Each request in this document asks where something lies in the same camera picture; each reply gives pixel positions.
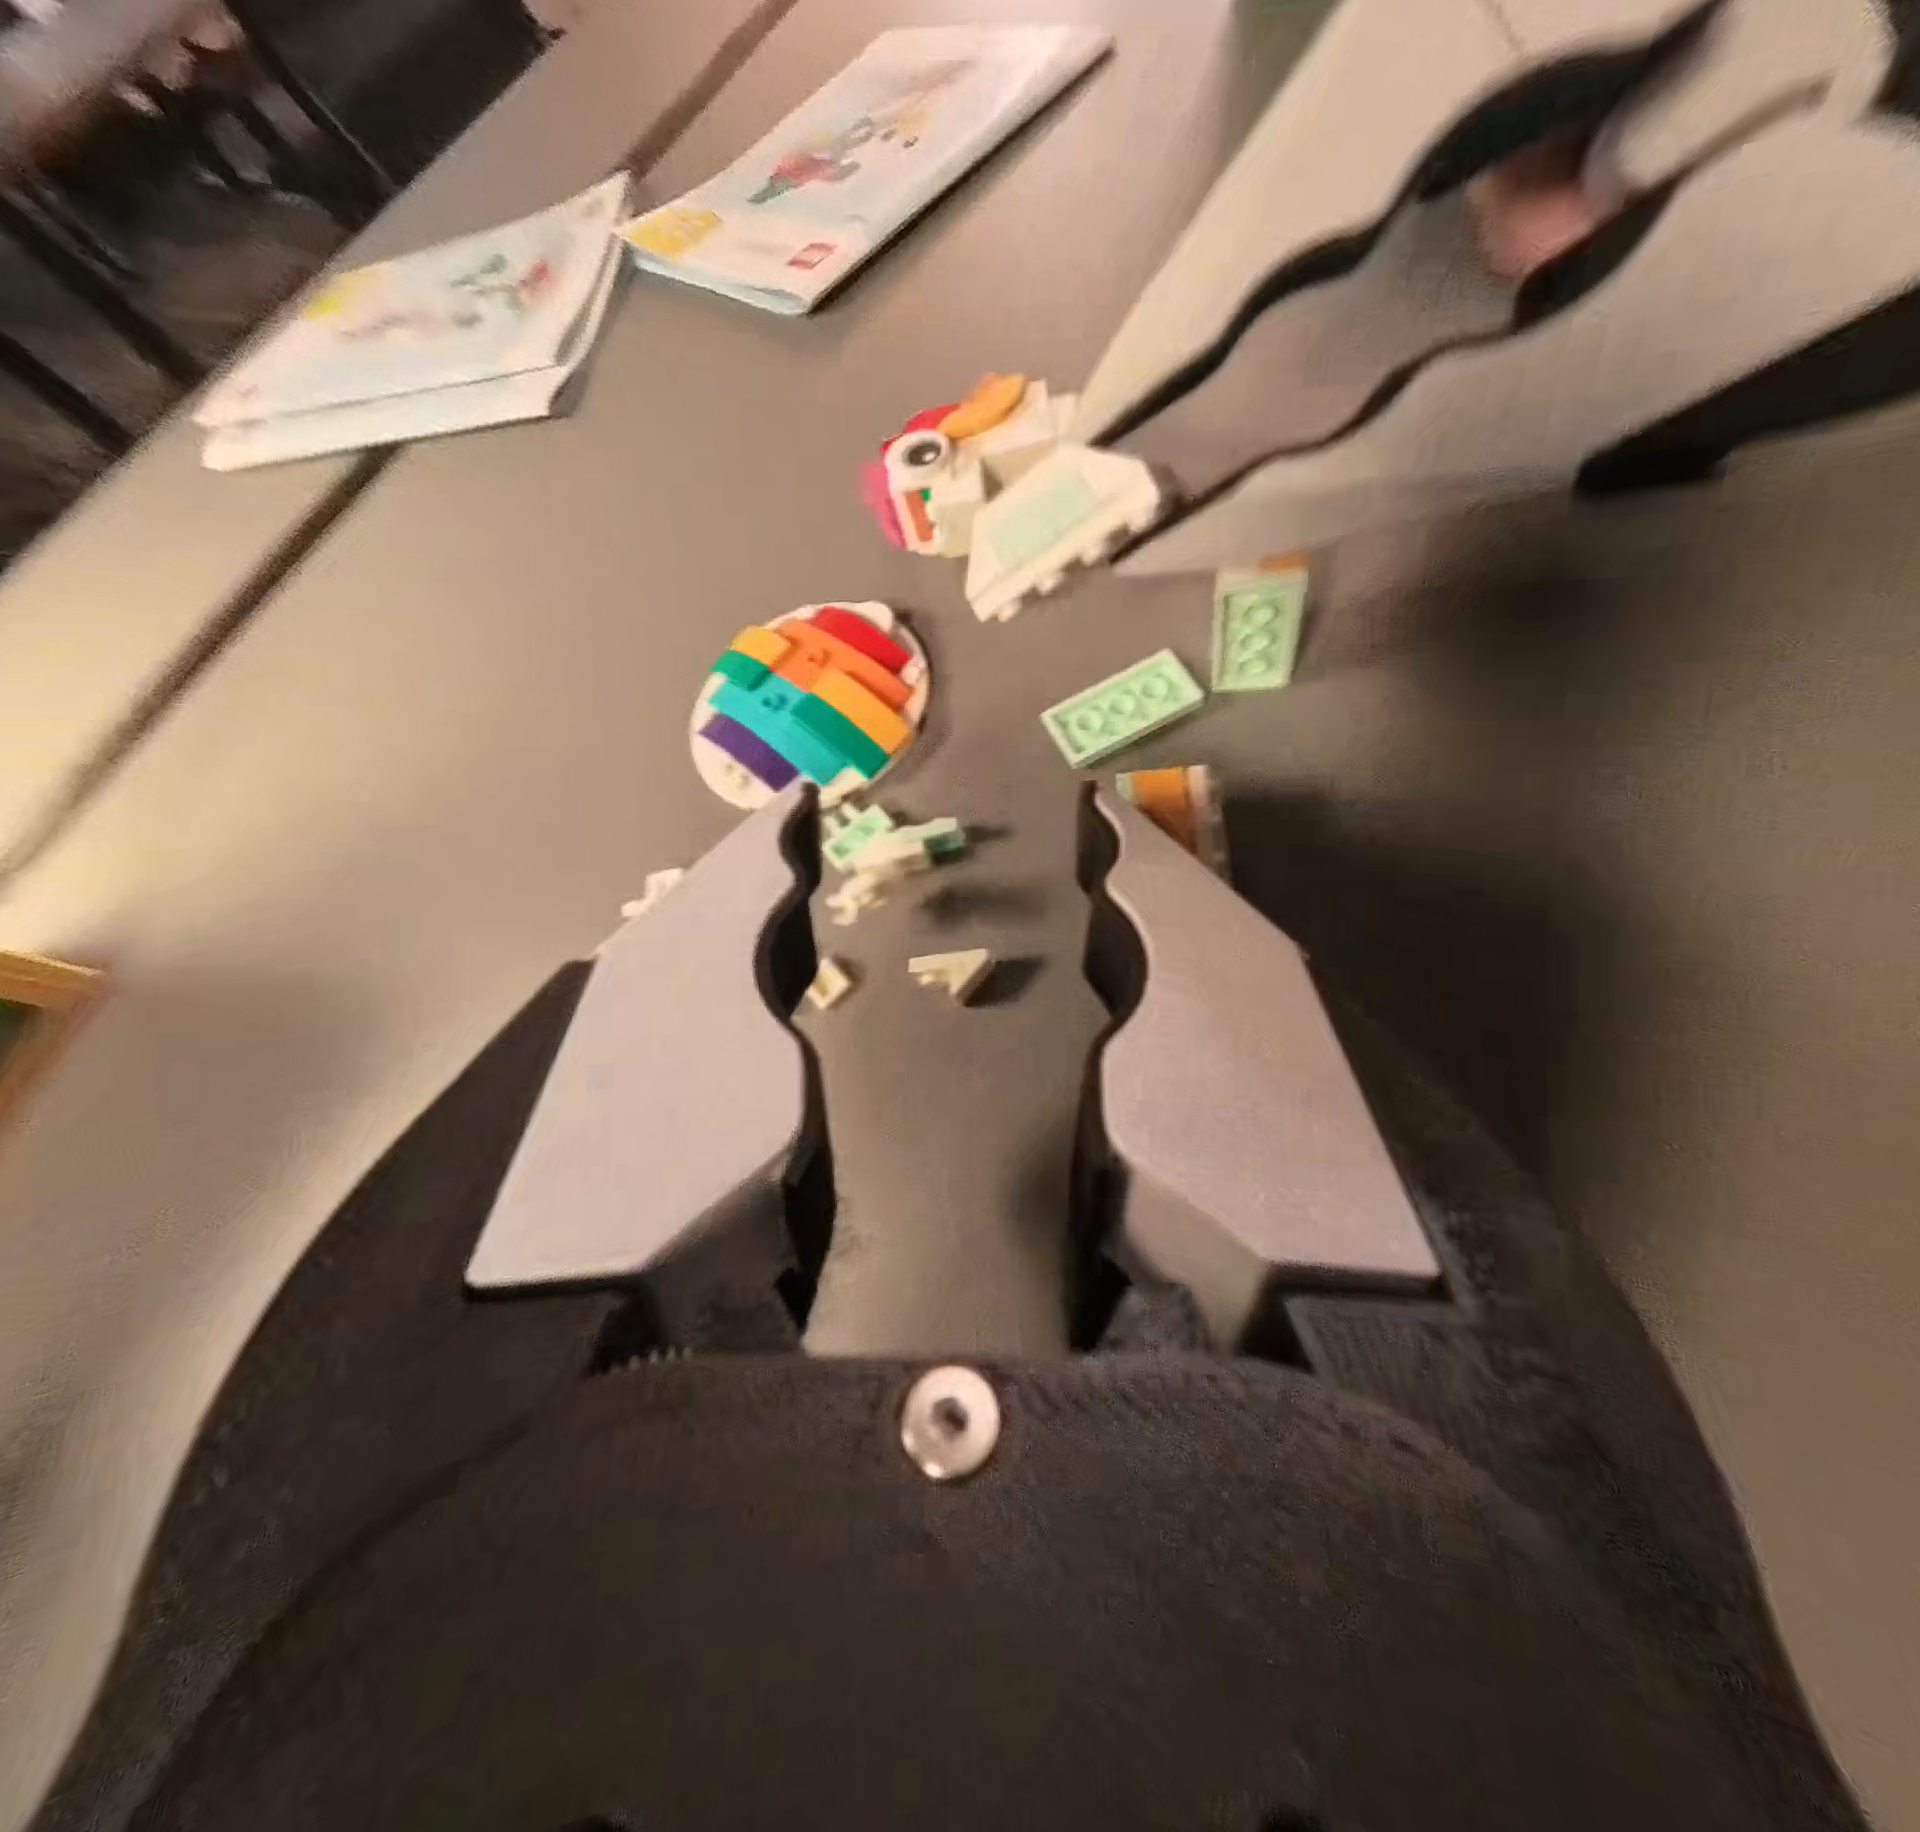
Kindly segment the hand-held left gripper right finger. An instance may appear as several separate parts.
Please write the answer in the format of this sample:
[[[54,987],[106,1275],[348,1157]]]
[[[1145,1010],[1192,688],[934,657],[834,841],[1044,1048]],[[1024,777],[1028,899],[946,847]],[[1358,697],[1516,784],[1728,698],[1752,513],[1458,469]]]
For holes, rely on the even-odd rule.
[[[1438,1300],[1447,1270],[1306,954],[1112,788],[1080,788],[1082,968],[1104,1008],[1069,1194],[1069,1342],[1184,1292],[1202,1348],[1273,1356],[1293,1298]]]

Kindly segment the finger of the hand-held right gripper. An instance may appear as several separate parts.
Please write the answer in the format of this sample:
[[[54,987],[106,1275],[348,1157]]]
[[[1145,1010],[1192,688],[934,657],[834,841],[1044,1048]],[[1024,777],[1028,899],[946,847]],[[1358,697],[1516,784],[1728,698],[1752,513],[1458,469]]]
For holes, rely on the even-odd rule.
[[[1803,113],[1683,182],[1597,286],[1424,362],[1370,420],[1275,453],[1131,552],[1131,577],[1251,566],[1564,492],[1915,290],[1915,120]]]
[[[1416,203],[1559,136],[1604,217],[1804,109],[1885,116],[1885,0],[1340,0],[1080,394],[1114,447]]]

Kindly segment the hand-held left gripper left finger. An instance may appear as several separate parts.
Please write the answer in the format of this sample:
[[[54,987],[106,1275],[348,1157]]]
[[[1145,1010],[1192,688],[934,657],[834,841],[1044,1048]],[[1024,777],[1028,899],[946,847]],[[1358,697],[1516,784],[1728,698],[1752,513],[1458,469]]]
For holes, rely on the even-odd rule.
[[[835,1223],[820,806],[792,786],[594,954],[483,1228],[481,1303],[600,1295],[648,1340],[804,1340]]]

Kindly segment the white green lego piece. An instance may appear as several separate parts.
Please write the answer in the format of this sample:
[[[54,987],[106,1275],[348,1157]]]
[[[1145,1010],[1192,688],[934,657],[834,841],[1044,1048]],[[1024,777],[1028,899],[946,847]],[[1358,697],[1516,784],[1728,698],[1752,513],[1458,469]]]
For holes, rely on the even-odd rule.
[[[968,830],[952,816],[899,824],[880,808],[830,812],[824,856],[835,883],[825,893],[827,916],[848,929],[895,890],[946,870],[968,849]]]

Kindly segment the unicorn head lego build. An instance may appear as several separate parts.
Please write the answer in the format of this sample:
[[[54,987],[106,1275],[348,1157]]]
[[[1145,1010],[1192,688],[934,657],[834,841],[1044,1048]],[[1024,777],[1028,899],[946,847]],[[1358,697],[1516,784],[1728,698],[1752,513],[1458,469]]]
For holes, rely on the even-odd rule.
[[[1173,514],[1169,479],[1077,440],[1077,414],[1044,380],[988,374],[888,435],[858,494],[895,548],[962,570],[976,620],[1015,620]]]

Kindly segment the orange white lego brick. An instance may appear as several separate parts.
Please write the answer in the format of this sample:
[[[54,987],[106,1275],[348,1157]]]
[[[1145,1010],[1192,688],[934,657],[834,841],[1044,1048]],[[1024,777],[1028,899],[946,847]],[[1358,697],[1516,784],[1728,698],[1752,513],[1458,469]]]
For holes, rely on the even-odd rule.
[[[1231,837],[1212,766],[1165,766],[1125,769],[1114,778],[1116,796],[1182,844],[1213,877],[1232,882]]]

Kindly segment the rainbow lego disc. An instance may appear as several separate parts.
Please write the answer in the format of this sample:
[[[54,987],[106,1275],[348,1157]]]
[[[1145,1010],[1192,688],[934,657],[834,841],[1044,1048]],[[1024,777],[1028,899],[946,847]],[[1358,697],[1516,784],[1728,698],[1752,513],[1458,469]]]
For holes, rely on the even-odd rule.
[[[734,811],[801,784],[844,811],[912,758],[931,698],[931,653],[889,605],[799,605],[715,657],[691,706],[691,766]]]

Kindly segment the long mint lego plate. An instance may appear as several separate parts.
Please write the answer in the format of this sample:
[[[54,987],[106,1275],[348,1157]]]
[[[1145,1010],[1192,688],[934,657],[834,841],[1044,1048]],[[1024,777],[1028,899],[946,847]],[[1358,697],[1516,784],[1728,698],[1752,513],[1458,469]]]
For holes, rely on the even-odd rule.
[[[1063,764],[1086,769],[1199,714],[1207,698],[1199,677],[1164,648],[1049,706],[1040,724]]]

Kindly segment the lego instruction booklet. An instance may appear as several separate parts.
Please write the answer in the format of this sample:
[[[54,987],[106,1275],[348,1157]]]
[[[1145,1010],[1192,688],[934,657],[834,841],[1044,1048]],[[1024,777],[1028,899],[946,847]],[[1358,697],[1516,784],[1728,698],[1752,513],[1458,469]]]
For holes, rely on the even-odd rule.
[[[339,270],[196,408],[214,473],[543,420],[600,335],[630,181]]]
[[[1092,27],[885,31],[734,166],[621,238],[654,276],[809,316],[1112,46]]]

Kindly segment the short mint lego plate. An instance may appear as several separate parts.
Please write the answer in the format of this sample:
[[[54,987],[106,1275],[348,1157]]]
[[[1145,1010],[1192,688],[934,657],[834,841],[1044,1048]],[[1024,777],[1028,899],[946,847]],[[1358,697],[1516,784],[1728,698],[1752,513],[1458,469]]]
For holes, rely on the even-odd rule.
[[[1212,693],[1278,693],[1293,682],[1307,590],[1309,559],[1303,554],[1215,574]]]

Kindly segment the yellow lego box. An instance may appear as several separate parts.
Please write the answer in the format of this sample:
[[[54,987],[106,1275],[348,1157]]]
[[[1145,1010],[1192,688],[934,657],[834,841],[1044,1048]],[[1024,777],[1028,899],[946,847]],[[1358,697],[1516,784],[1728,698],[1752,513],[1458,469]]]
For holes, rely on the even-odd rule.
[[[100,971],[54,956],[3,952],[3,1124],[72,1043],[106,988]]]

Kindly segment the person's right hand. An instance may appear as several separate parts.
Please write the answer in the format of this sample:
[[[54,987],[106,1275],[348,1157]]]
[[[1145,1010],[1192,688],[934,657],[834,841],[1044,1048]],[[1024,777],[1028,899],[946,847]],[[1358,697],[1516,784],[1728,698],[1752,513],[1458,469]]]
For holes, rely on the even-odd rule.
[[[1610,207],[1585,181],[1588,142],[1550,137],[1476,174],[1464,196],[1486,269],[1508,283],[1593,237]]]

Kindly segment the black office chair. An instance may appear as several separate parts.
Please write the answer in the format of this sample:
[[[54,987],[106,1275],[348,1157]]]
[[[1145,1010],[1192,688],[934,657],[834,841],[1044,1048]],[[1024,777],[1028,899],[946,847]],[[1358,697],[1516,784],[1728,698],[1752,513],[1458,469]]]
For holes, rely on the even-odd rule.
[[[317,132],[319,201],[361,227],[554,43],[526,0],[224,0]]]

